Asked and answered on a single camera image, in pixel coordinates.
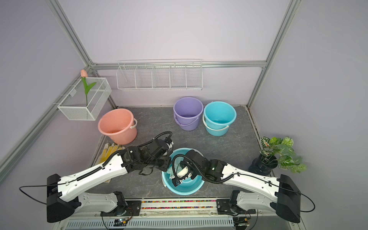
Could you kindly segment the teal bucket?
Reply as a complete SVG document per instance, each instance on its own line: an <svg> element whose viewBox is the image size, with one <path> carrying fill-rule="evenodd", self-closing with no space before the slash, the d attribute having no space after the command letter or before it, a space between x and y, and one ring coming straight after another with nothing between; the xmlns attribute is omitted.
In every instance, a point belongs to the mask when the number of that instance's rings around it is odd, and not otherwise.
<svg viewBox="0 0 368 230"><path fill-rule="evenodd" d="M183 160L184 160L183 157L178 157L175 160L174 167L176 169L176 172L179 171L178 168L182 169L182 168L185 167L185 166L181 165L181 161L183 161ZM195 179L187 179L187 180L184 180L179 186L174 186L172 184L171 179L170 179L171 175L173 175L172 164L170 164L170 166L169 166L169 168L166 172L162 172L163 184L170 191L172 191L173 193L175 193L177 195L181 195L181 196L185 196L185 195L188 196L188 195L194 194L205 183L202 180L202 177L200 175L198 175L198 176L195 177Z"/></svg>
<svg viewBox="0 0 368 230"><path fill-rule="evenodd" d="M207 132L215 137L225 135L237 118L235 108L221 101L214 101L204 107L202 121Z"/></svg>

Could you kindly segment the pink plastic bucket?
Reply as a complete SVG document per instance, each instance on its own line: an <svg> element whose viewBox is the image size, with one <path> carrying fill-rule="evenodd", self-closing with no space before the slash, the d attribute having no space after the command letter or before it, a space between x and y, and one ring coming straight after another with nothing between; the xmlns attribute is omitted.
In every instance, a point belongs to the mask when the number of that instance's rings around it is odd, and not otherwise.
<svg viewBox="0 0 368 230"><path fill-rule="evenodd" d="M101 134L108 136L118 145L127 145L137 137L138 121L133 113L127 109L112 110L99 120L98 129Z"/></svg>

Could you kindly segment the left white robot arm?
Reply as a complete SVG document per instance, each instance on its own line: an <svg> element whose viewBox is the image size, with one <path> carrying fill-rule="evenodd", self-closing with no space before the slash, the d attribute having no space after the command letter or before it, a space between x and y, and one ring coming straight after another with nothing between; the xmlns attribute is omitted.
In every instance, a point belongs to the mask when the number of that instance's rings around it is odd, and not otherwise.
<svg viewBox="0 0 368 230"><path fill-rule="evenodd" d="M133 171L157 168L165 172L170 166L173 141L154 139L147 145L130 146L112 153L106 161L69 176L47 178L47 221L55 223L80 212L102 212L122 216L128 204L122 192L92 194L89 189Z"/></svg>

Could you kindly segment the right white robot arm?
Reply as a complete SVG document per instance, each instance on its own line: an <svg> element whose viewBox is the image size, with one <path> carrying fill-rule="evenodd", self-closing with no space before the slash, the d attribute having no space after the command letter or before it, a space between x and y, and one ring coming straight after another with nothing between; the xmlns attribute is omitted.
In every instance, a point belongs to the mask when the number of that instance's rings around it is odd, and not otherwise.
<svg viewBox="0 0 368 230"><path fill-rule="evenodd" d="M192 149L181 154L181 171L173 168L172 183L179 186L187 178L202 180L212 184L236 186L255 193L253 199L236 195L236 206L243 209L269 209L279 217L293 223L301 221L301 192L293 180L284 174L268 177L238 169L224 161L208 160Z"/></svg>

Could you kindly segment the purple bucket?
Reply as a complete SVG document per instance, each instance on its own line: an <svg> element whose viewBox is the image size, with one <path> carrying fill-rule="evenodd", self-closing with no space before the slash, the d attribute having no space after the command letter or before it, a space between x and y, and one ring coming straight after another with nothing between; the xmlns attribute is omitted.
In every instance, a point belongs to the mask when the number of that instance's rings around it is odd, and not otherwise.
<svg viewBox="0 0 368 230"><path fill-rule="evenodd" d="M173 117L181 129L192 131L198 127L203 110L204 105L199 99L184 97L174 104Z"/></svg>

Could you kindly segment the yellow white work glove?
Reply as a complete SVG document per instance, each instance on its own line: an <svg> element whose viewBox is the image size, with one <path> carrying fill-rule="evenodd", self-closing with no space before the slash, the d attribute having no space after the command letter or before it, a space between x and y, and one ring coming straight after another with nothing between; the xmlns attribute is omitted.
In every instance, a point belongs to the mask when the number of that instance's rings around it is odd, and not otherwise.
<svg viewBox="0 0 368 230"><path fill-rule="evenodd" d="M115 143L105 144L104 149L103 149L102 153L99 155L99 157L97 158L97 161L96 161L95 164L97 165L97 164L100 164L100 163L104 163L108 159L108 157L110 155L112 155L112 153L116 152L117 150L124 150L124 149L125 149L124 146L117 145Z"/></svg>

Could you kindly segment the potted green plant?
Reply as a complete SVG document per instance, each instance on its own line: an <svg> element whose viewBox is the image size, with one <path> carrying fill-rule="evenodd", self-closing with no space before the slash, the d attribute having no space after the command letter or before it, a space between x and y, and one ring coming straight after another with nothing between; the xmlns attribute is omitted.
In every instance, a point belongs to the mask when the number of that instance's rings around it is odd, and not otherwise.
<svg viewBox="0 0 368 230"><path fill-rule="evenodd" d="M307 170L302 163L302 157L293 149L294 140L290 137L262 137L260 139L260 155L252 161L248 171L258 175L269 175L279 167L292 173L301 173Z"/></svg>

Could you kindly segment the pink artificial tulip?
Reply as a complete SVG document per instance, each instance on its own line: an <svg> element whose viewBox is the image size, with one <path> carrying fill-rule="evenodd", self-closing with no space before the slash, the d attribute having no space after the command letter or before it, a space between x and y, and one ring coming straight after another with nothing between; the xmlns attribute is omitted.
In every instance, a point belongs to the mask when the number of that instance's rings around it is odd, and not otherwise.
<svg viewBox="0 0 368 230"><path fill-rule="evenodd" d="M88 78L88 73L86 70L81 70L80 71L80 75L81 75L81 81L83 83L83 87L84 87L84 94L85 94L85 99L86 99L86 106L88 106L88 93L89 91L96 85L96 82L92 82L91 84L87 83L87 78Z"/></svg>

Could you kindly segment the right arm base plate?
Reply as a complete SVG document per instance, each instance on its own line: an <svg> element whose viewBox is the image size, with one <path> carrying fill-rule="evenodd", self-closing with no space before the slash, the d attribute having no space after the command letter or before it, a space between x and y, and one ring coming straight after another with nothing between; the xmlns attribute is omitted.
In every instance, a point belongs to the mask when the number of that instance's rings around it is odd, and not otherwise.
<svg viewBox="0 0 368 230"><path fill-rule="evenodd" d="M240 208L235 203L235 201L231 201L230 199L217 199L216 208L219 215L237 216L245 214L256 214L255 209L244 210Z"/></svg>

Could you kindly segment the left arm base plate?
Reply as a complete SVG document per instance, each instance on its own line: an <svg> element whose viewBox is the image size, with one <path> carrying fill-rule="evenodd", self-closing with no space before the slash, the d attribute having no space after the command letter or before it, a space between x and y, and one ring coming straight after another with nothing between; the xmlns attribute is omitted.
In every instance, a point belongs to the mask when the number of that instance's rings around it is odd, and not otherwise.
<svg viewBox="0 0 368 230"><path fill-rule="evenodd" d="M138 216L141 210L141 200L128 200L126 205L118 206L110 212L102 212L102 217L131 217Z"/></svg>

